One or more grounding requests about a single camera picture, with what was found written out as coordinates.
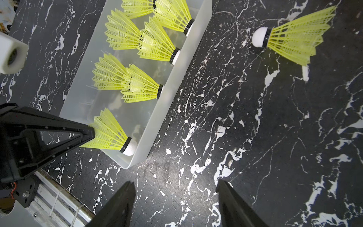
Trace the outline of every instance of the shuttlecock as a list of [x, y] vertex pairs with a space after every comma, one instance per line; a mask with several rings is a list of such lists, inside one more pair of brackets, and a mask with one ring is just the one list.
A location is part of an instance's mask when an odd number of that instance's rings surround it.
[[101, 111], [100, 116], [94, 117], [94, 123], [89, 126], [94, 128], [95, 138], [80, 147], [119, 150], [128, 156], [135, 153], [136, 141], [125, 134], [109, 109], [105, 108], [104, 111]]
[[155, 5], [155, 17], [164, 27], [184, 32], [188, 36], [194, 19], [185, 0], [157, 0]]
[[322, 34], [330, 28], [327, 22], [332, 19], [337, 7], [317, 11], [279, 27], [259, 28], [252, 36], [255, 47], [269, 47], [285, 58], [306, 66], [310, 56], [316, 54], [315, 47], [323, 42]]
[[163, 86], [156, 83], [150, 76], [144, 73], [135, 65], [126, 68], [125, 88], [121, 91], [122, 99], [126, 103], [141, 102], [158, 99], [163, 90]]
[[140, 30], [134, 23], [120, 10], [111, 10], [111, 15], [107, 16], [105, 23], [107, 31], [107, 42], [114, 50], [136, 49], [139, 46], [141, 37]]
[[98, 90], [122, 90], [124, 88], [123, 76], [127, 74], [125, 67], [112, 54], [104, 54], [95, 63], [96, 69], [92, 72]]
[[152, 13], [156, 5], [155, 0], [123, 0], [121, 7], [125, 15], [133, 19]]
[[140, 58], [169, 61], [175, 65], [180, 49], [175, 48], [156, 18], [149, 17], [149, 22], [145, 22], [145, 29], [141, 30], [141, 34], [140, 45], [137, 47]]

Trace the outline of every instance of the white plastic bin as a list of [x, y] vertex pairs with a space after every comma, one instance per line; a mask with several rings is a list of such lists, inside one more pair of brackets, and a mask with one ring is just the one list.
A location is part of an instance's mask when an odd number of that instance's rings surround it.
[[[172, 66], [169, 62], [139, 58], [138, 50], [113, 50], [106, 42], [104, 34], [107, 15], [115, 8], [122, 10], [121, 1], [107, 0], [96, 25], [85, 55], [73, 80], [70, 91], [60, 113], [60, 117], [83, 124], [93, 122], [94, 116], [99, 116], [101, 110], [108, 108], [125, 133], [138, 142], [133, 156], [126, 156], [117, 150], [102, 150], [122, 168], [129, 168], [146, 159], [168, 113], [175, 94], [183, 80], [194, 53], [212, 17], [212, 0], [186, 0], [192, 18], [195, 19], [188, 37], [183, 32], [165, 28], [171, 41], [181, 49], [179, 58]], [[132, 19], [141, 30], [144, 22], [148, 22], [149, 14]], [[111, 53], [125, 66], [135, 64], [157, 83], [165, 85], [159, 100], [137, 103], [124, 103], [120, 91], [97, 90], [93, 85], [92, 70], [94, 63], [99, 62], [103, 53]]]

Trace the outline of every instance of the metal bolt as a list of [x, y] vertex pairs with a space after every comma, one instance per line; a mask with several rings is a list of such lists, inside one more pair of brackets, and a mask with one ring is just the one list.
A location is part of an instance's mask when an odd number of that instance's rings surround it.
[[28, 198], [30, 195], [29, 191], [23, 193], [23, 198]]

